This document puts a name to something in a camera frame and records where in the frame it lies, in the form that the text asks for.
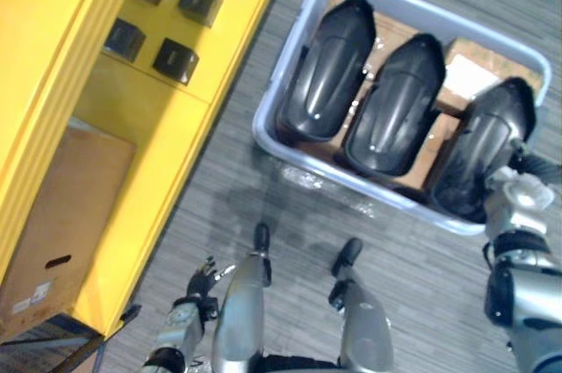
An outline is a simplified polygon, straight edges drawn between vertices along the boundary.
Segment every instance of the plastic tub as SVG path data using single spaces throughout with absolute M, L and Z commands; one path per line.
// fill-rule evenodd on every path
M 537 51 L 494 32 L 466 18 L 441 9 L 423 0 L 368 0 L 377 11 L 413 26 L 421 32 L 431 32 L 443 44 L 456 37 L 472 39 L 482 46 L 501 53 L 537 71 L 543 77 L 543 86 L 537 94 L 536 106 L 546 95 L 551 81 L 549 62 Z M 366 178 L 356 176 L 346 169 L 324 162 L 304 152 L 288 147 L 277 139 L 275 115 L 283 99 L 288 82 L 297 64 L 300 50 L 313 37 L 321 21 L 328 0 L 304 0 L 299 15 L 285 41 L 277 65 L 273 70 L 267 90 L 263 96 L 253 122 L 253 133 L 257 143 L 267 152 L 290 164 L 322 176 L 335 183 L 349 187 L 368 197 L 385 202 L 390 206 L 406 211 L 445 228 L 452 233 L 474 235 L 482 233 L 484 226 L 436 212 L 422 204 L 386 189 Z

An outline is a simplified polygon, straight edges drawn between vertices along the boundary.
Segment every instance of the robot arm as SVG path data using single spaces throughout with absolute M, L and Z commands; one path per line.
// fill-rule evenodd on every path
M 503 168 L 489 180 L 486 235 L 494 249 L 485 312 L 504 327 L 522 373 L 562 371 L 562 267 L 546 242 L 542 211 L 553 193 Z
M 217 318 L 218 301 L 209 297 L 209 291 L 234 269 L 231 265 L 217 273 L 214 264 L 213 258 L 209 257 L 193 274 L 185 297 L 172 305 L 164 328 L 156 337 L 153 350 L 140 373 L 184 373 L 189 366 L 195 347 L 205 333 L 205 322 Z

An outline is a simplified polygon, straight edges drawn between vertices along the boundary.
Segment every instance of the black cable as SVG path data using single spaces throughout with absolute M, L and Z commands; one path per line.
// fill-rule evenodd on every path
M 486 261 L 486 265 L 488 265 L 488 268 L 490 268 L 490 270 L 492 270 L 494 267 L 492 266 L 492 263 L 490 262 L 490 242 L 486 243 L 484 245 L 484 247 L 482 248 L 482 255 L 484 256 L 484 260 Z

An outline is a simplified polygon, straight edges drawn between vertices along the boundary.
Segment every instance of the white paper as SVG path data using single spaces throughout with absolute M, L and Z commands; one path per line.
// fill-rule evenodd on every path
M 26 298 L 25 300 L 21 300 L 19 303 L 16 303 L 11 308 L 11 314 L 16 314 L 25 310 L 31 304 L 32 300 L 30 298 Z
M 49 288 L 51 287 L 51 282 L 48 281 L 46 283 L 42 283 L 35 288 L 35 292 L 33 293 L 32 297 L 32 305 L 36 303 L 40 303 L 45 299 L 47 293 L 49 292 Z
M 471 100 L 480 92 L 496 84 L 500 78 L 462 54 L 453 57 L 447 66 L 447 75 L 443 86 L 451 93 Z

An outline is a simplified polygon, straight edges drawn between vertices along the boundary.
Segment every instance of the handle hole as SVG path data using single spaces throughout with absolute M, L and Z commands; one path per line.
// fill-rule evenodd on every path
M 51 269 L 54 268 L 55 266 L 59 266 L 62 265 L 64 263 L 68 263 L 68 261 L 72 259 L 71 255 L 66 255 L 63 257 L 57 257 L 56 259 L 53 259 L 52 261 L 49 261 L 47 263 L 45 263 L 45 269 Z

